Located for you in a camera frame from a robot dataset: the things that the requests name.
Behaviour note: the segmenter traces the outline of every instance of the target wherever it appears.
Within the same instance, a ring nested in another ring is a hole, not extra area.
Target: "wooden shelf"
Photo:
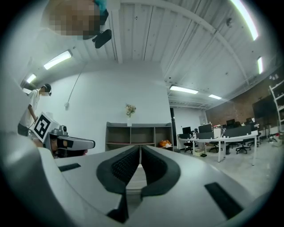
[[[118,143],[118,142],[108,142],[106,144],[112,144],[112,145],[131,145],[130,143]]]
[[[107,142],[106,144],[112,144],[112,145],[154,145],[155,143],[118,143],[118,142]]]
[[[173,148],[173,147],[157,147],[157,148],[168,149],[168,148]]]
[[[155,143],[131,143],[131,145],[153,145]]]
[[[106,151],[128,145],[157,147],[161,140],[173,142],[171,123],[132,124],[132,127],[127,127],[126,123],[106,123]]]

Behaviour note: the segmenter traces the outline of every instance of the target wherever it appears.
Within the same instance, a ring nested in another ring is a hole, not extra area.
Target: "white desk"
[[[180,139],[178,138],[179,142],[182,141],[192,141],[193,142],[193,156],[195,156],[195,144],[194,142],[201,142],[201,143],[209,143],[209,142],[218,142],[219,143],[219,152],[218,152],[218,162],[221,161],[221,142],[224,142],[224,148],[223,148],[223,156],[226,158],[226,143],[231,143],[231,142],[240,142],[246,139],[251,139],[254,138],[254,152],[253,152],[253,160],[252,160],[252,165],[255,165],[256,161],[256,149],[257,149],[257,135],[258,131],[252,131],[251,135],[246,135],[246,136],[240,136],[240,137],[231,137],[231,138],[216,138],[216,139],[196,139],[196,138],[190,138],[190,139]]]

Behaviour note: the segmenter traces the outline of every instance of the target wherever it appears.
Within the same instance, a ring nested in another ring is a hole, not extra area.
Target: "white corrugated ceiling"
[[[232,18],[232,27],[226,24],[228,18]],[[64,67],[97,60],[157,61],[171,106],[206,109],[260,81],[259,56],[264,69],[274,66],[276,45],[260,26],[260,19],[256,15],[253,19],[260,35],[255,41],[227,0],[121,0],[120,10],[111,12],[106,21],[105,29],[113,31],[113,38],[105,46],[95,49],[92,40],[43,31],[35,43],[33,70],[38,81],[54,73],[42,65],[67,49],[73,57]],[[172,84],[199,93],[170,91]],[[209,98],[210,94],[224,99]]]

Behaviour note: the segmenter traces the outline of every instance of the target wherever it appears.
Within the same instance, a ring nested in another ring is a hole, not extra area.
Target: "cap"
[[[45,87],[45,92],[50,92],[51,91],[51,86],[50,84],[46,83],[43,85]]]

